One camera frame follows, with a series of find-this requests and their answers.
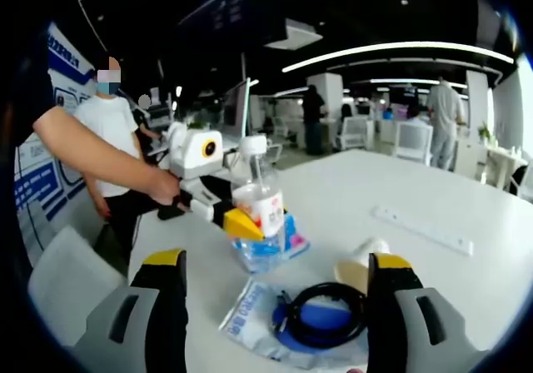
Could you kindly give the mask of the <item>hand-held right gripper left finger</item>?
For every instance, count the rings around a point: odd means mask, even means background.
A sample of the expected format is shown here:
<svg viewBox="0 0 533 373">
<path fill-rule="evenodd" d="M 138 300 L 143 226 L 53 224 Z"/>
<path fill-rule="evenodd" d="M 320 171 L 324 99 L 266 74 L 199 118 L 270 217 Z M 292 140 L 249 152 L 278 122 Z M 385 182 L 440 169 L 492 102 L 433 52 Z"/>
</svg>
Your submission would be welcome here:
<svg viewBox="0 0 533 373">
<path fill-rule="evenodd" d="M 88 316 L 73 354 L 88 372 L 185 372 L 187 252 L 150 255 Z"/>
</svg>

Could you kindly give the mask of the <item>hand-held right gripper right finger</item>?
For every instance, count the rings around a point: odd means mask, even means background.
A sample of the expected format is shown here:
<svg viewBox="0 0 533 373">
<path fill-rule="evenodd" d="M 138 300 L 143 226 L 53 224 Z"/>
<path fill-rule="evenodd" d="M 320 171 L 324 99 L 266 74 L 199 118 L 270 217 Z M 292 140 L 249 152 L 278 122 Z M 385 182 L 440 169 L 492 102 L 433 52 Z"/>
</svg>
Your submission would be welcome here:
<svg viewBox="0 0 533 373">
<path fill-rule="evenodd" d="M 366 321 L 369 372 L 471 372 L 488 354 L 471 344 L 463 315 L 397 255 L 369 255 Z"/>
</svg>

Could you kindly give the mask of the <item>person's left hand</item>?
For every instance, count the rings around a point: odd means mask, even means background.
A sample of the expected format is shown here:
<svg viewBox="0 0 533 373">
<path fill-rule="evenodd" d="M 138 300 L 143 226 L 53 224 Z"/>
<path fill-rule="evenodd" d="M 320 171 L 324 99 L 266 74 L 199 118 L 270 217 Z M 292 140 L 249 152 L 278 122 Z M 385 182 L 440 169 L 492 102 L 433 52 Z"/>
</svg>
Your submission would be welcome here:
<svg viewBox="0 0 533 373">
<path fill-rule="evenodd" d="M 175 206 L 182 211 L 189 211 L 189 207 L 182 203 L 180 181 L 169 171 L 152 169 L 147 194 L 162 206 Z"/>
</svg>

